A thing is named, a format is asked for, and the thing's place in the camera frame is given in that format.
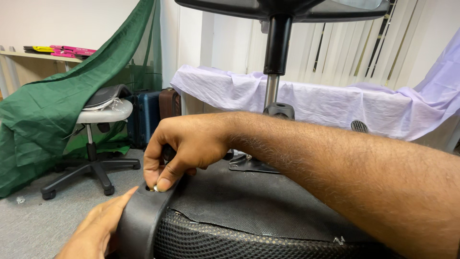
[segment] lavender cloth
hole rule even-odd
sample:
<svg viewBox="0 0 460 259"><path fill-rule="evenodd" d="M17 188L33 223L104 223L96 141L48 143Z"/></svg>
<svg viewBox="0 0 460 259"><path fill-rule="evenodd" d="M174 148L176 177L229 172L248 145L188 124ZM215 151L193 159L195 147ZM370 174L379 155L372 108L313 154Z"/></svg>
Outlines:
<svg viewBox="0 0 460 259"><path fill-rule="evenodd" d="M225 111L262 112L267 76L238 75L183 65L171 85ZM363 121L372 134L412 141L437 128L460 108L460 30L425 79L397 91L371 83L332 87L280 81L278 102L294 107L299 121L350 129Z"/></svg>

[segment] green cloth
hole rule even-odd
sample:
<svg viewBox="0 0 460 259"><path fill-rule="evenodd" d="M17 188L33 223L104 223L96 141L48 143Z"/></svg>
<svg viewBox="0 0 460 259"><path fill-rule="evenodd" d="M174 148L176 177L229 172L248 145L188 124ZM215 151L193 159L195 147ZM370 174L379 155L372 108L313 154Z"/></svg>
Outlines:
<svg viewBox="0 0 460 259"><path fill-rule="evenodd" d="M0 102L0 198L38 178L62 157L69 141L63 139L100 87L125 83L131 90L161 89L159 18L159 0L140 0L115 34L84 62L26 84ZM143 62L137 65L135 60ZM135 75L130 66L136 66Z"/></svg>

